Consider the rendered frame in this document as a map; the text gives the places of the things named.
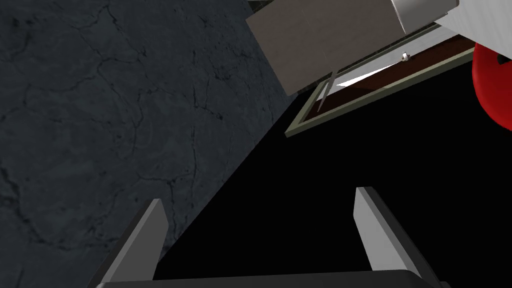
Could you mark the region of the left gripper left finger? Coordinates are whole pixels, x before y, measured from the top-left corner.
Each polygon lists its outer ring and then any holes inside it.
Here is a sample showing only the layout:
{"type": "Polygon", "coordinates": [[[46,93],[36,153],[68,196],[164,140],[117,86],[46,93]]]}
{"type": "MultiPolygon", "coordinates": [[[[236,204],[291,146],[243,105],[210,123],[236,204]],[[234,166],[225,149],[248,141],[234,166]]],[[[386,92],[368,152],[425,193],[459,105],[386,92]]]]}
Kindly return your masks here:
{"type": "Polygon", "coordinates": [[[162,201],[147,200],[92,276],[90,287],[150,286],[169,223],[162,201]]]}

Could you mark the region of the red round object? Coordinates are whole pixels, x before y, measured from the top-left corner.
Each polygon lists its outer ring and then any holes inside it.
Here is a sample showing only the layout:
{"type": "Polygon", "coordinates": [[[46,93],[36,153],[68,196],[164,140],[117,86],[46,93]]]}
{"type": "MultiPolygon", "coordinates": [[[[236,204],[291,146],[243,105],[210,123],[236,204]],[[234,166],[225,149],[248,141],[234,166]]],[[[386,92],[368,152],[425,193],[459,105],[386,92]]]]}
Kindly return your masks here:
{"type": "Polygon", "coordinates": [[[488,116],[512,131],[512,59],[476,43],[472,81],[479,104],[488,116]]]}

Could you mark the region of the window with green frame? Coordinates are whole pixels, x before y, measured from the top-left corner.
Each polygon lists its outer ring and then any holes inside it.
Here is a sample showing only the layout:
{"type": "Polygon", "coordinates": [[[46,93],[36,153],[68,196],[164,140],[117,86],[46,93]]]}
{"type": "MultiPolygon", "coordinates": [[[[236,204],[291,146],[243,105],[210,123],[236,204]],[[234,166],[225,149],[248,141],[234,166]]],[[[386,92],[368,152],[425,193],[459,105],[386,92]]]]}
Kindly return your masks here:
{"type": "Polygon", "coordinates": [[[292,137],[473,59],[475,42],[439,24],[322,81],[285,131],[292,137]]]}

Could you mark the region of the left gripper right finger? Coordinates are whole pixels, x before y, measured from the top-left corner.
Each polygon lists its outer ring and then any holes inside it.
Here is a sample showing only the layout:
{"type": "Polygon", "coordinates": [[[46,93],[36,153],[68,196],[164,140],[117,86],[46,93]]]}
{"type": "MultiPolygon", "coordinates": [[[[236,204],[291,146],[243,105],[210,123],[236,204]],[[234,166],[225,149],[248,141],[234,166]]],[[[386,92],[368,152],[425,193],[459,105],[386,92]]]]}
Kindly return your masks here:
{"type": "Polygon", "coordinates": [[[407,270],[443,284],[373,187],[356,188],[353,218],[373,271],[407,270]]]}

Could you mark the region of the grey-brown cupboard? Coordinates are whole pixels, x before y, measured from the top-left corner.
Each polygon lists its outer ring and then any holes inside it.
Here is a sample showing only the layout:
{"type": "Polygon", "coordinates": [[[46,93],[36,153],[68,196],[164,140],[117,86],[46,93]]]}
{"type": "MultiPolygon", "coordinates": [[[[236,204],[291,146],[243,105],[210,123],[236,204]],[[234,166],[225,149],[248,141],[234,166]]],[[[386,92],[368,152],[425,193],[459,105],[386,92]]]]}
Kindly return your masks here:
{"type": "Polygon", "coordinates": [[[442,18],[459,0],[273,0],[246,20],[287,95],[442,18]]]}

